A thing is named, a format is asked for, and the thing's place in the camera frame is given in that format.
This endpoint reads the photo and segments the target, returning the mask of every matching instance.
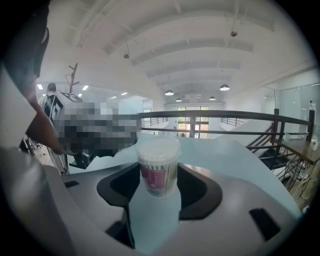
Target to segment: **cup lid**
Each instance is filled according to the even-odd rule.
[[[181,154],[180,143],[175,138],[150,139],[137,145],[136,151],[138,161],[146,165],[170,164]]]

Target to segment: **ceiling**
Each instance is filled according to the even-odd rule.
[[[199,103],[209,102],[211,96],[224,102],[228,96],[315,64],[292,22],[266,0],[56,0],[50,6],[48,27],[52,59],[58,49],[68,53],[73,49],[68,61],[83,67],[81,82],[119,92],[132,90],[167,104],[176,98],[188,103],[190,95],[200,96]],[[232,30],[237,36],[231,36]],[[83,53],[90,58],[79,61]],[[45,59],[47,71],[57,58],[55,64],[50,61]],[[116,65],[117,79],[130,77],[119,85],[115,81],[102,85],[115,73],[107,70]],[[41,79],[62,79],[63,72],[49,78],[44,72]],[[222,84],[231,90],[220,91]],[[174,96],[164,96],[166,90]]]
[[[38,87],[36,88],[36,96],[39,99],[42,97],[43,94],[47,92],[47,83],[41,83],[42,90]],[[126,91],[118,91],[118,90],[112,90],[107,88],[99,88],[94,86],[89,86],[86,90],[82,90],[84,86],[83,85],[74,85],[72,93],[75,95],[82,94],[80,97],[83,99],[84,102],[90,102],[90,103],[116,103],[116,102],[126,102],[126,101],[142,101],[145,98],[132,95],[130,93],[127,93],[125,95],[121,95],[123,93],[126,93]],[[57,92],[63,92],[63,93],[69,93],[70,87],[66,83],[56,83],[56,91]]]

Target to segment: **drink cup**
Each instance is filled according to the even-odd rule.
[[[169,195],[177,184],[179,141],[175,138],[147,140],[136,147],[136,152],[148,193],[157,198]]]

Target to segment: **pixelated area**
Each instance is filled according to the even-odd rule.
[[[60,144],[72,152],[112,156],[137,142],[140,121],[136,114],[119,114],[90,102],[65,105],[55,120]]]

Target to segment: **white wall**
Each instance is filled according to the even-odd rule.
[[[232,111],[264,113],[266,111],[264,88],[259,88],[253,91],[245,91],[236,96],[228,98],[225,102],[225,109]]]

